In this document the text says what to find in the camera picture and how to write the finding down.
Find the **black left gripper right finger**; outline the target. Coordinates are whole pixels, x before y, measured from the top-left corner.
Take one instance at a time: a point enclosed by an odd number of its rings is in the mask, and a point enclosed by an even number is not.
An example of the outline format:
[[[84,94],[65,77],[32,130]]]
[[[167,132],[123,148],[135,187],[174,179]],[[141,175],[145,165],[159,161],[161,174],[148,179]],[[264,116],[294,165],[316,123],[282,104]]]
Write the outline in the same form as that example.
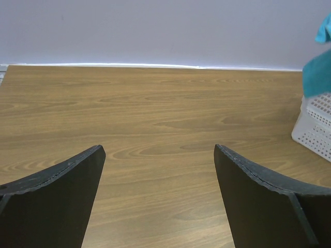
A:
[[[330,188],[216,145],[214,164],[235,247],[330,247]]]

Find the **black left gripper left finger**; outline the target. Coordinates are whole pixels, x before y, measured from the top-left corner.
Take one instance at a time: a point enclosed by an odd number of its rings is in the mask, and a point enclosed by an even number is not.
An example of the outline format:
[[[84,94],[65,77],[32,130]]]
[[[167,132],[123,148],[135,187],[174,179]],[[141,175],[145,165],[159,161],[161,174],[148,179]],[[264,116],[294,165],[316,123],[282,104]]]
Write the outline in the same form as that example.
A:
[[[1,247],[81,247],[106,153],[93,146],[1,185]]]

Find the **turquoise t shirt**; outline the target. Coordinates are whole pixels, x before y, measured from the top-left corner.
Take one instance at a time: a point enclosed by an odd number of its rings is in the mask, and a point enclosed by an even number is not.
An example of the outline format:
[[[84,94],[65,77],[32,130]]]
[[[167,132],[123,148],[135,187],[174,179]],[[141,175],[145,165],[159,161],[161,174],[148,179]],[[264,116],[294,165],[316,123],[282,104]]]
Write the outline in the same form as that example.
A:
[[[330,43],[330,13],[322,21],[315,42]],[[302,86],[305,98],[330,92],[330,49],[306,63],[302,70]]]

